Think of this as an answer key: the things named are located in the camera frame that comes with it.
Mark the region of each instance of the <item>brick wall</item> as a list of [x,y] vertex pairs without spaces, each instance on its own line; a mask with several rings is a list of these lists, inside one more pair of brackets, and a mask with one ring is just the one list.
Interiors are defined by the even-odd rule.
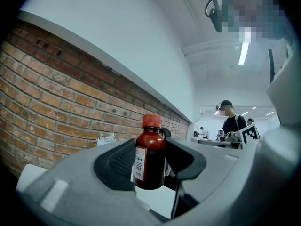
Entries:
[[172,137],[189,123],[79,48],[17,21],[0,55],[0,158],[17,177],[27,163],[50,168],[114,132],[136,138],[147,113]]

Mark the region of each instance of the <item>ceiling light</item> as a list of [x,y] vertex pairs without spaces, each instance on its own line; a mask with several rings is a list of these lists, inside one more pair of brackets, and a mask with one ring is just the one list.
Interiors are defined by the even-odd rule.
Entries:
[[272,111],[271,113],[269,113],[269,114],[266,114],[266,115],[270,115],[270,114],[272,114],[272,113],[274,113],[274,111]]
[[240,52],[240,58],[238,65],[244,65],[246,60],[246,54],[248,53],[249,43],[243,43]]

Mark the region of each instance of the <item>black t-shirt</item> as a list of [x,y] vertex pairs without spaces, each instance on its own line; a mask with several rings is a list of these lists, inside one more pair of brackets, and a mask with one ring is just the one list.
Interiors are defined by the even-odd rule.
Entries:
[[[237,124],[238,124],[238,127],[240,130],[246,127],[246,121],[241,115],[238,116]],[[226,120],[222,129],[224,130],[225,134],[227,134],[230,131],[235,132],[235,131],[238,131],[237,124],[235,121],[235,116],[233,116],[232,118],[228,118]]]

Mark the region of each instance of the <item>man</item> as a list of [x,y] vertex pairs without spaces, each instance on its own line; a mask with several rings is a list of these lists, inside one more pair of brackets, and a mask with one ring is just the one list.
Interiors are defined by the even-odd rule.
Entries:
[[209,131],[204,129],[204,127],[201,127],[200,129],[201,129],[200,135],[203,136],[203,139],[208,139]]
[[[249,118],[248,121],[247,121],[248,126],[252,125],[253,122],[254,122],[254,120],[252,118]],[[260,139],[260,135],[259,135],[258,129],[256,128],[256,130],[257,130],[258,138]]]
[[229,100],[224,100],[221,103],[220,111],[225,111],[225,116],[228,116],[228,119],[224,122],[222,129],[225,134],[230,131],[238,131],[246,127],[246,121],[241,115],[237,115],[232,103]]

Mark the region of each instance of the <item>brown glass bottle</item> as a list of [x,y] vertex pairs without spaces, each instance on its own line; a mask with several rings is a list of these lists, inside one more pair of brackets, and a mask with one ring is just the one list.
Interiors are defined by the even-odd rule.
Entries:
[[144,115],[143,128],[144,132],[136,140],[134,183],[153,190],[163,185],[165,176],[165,140],[159,134],[161,117]]

